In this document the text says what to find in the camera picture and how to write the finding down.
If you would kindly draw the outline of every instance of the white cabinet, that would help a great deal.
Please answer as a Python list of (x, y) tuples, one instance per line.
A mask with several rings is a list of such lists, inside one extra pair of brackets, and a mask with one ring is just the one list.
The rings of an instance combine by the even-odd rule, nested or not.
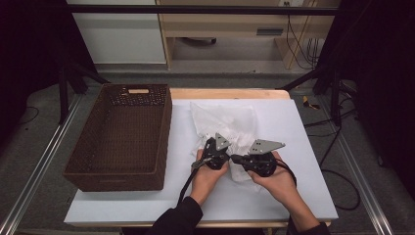
[[(68, 0), (68, 4), (155, 5), (154, 0)], [(73, 14), (95, 64), (165, 64), (157, 14)]]

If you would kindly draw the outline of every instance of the person's left hand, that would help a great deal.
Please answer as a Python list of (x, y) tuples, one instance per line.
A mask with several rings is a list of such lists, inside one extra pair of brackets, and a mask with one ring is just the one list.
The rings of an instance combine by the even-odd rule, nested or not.
[[(202, 149), (198, 150), (197, 160), (202, 157), (203, 151), (204, 150)], [(202, 165), (193, 178), (190, 197), (192, 197), (201, 206), (208, 198), (211, 191), (213, 191), (217, 180), (219, 180), (219, 178), (226, 173), (228, 167), (228, 162), (226, 162), (220, 170), (211, 169), (205, 164)]]

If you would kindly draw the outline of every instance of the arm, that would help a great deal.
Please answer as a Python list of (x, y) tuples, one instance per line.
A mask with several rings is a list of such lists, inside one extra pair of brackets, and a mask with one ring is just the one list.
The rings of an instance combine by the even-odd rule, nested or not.
[[(197, 159), (202, 157), (202, 152), (203, 150), (198, 151)], [(213, 191), (219, 178), (226, 173), (228, 165), (226, 163), (221, 170), (213, 170), (206, 165), (200, 167), (193, 178), (190, 197), (186, 197), (175, 209), (167, 210), (146, 234), (193, 234), (203, 216), (201, 205)]]
[[(281, 160), (277, 152), (273, 152), (273, 155), (276, 159)], [(317, 220), (300, 196), (293, 178), (286, 169), (277, 167), (274, 174), (269, 177), (260, 177), (250, 170), (248, 174), (255, 183), (266, 188), (288, 210), (292, 219), (289, 229), (294, 230), (295, 234), (329, 234), (326, 224)]]

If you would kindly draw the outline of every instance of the black sleeve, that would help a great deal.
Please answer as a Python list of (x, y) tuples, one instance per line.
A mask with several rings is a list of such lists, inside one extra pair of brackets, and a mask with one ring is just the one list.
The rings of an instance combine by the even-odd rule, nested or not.
[(324, 222), (306, 231), (298, 232), (293, 221), (290, 219), (288, 222), (288, 230), (290, 231), (290, 235), (330, 235), (329, 228), (327, 228)]
[(191, 197), (186, 197), (177, 208), (169, 209), (162, 214), (146, 235), (191, 235), (202, 216), (199, 204)]

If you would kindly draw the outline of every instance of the aluminum rail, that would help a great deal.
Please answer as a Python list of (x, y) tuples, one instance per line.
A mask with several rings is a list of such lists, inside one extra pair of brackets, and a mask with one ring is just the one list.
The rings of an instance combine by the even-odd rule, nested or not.
[(63, 9), (72, 13), (103, 14), (216, 14), (216, 15), (291, 15), (338, 16), (355, 13), (338, 8), (257, 7), (257, 6), (190, 6), (190, 5), (91, 5), (68, 4), (46, 6), (50, 10)]
[(16, 229), (19, 226), (19, 223), (22, 220), (22, 217), (30, 204), (33, 196), (45, 174), (49, 163), (54, 158), (56, 151), (61, 145), (61, 141), (64, 138), (70, 123), (73, 120), (73, 117), (76, 113), (78, 105), (82, 95), (75, 95), (73, 101), (69, 107), (69, 115), (63, 124), (58, 125), (52, 139), (50, 140), (48, 146), (43, 152), (42, 157), (40, 158), (37, 166), (35, 167), (30, 178), (26, 182), (21, 194), (16, 200), (14, 206), (10, 210), (9, 214), (5, 217), (3, 222), (0, 225), (0, 235), (12, 235), (15, 233)]
[[(322, 104), (323, 110), (327, 117), (329, 114), (329, 101), (327, 98), (317, 97), (319, 103)], [(336, 131), (336, 127), (332, 122), (331, 127)], [(348, 171), (350, 172), (351, 177), (353, 178), (354, 183), (356, 184), (357, 189), (360, 192), (362, 203), (366, 208), (367, 213), (369, 214), (370, 219), (372, 220), (373, 226), (376, 229), (376, 232), (379, 235), (392, 235), (393, 231), (386, 218), (384, 212), (382, 211), (381, 206), (379, 205), (378, 200), (376, 199), (375, 194), (373, 193), (369, 182), (366, 180), (366, 177), (363, 175), (363, 171), (360, 169), (359, 165), (353, 153), (351, 152), (350, 147), (348, 146), (345, 137), (340, 133), (339, 135), (339, 144), (340, 151), (344, 158), (345, 164)]]

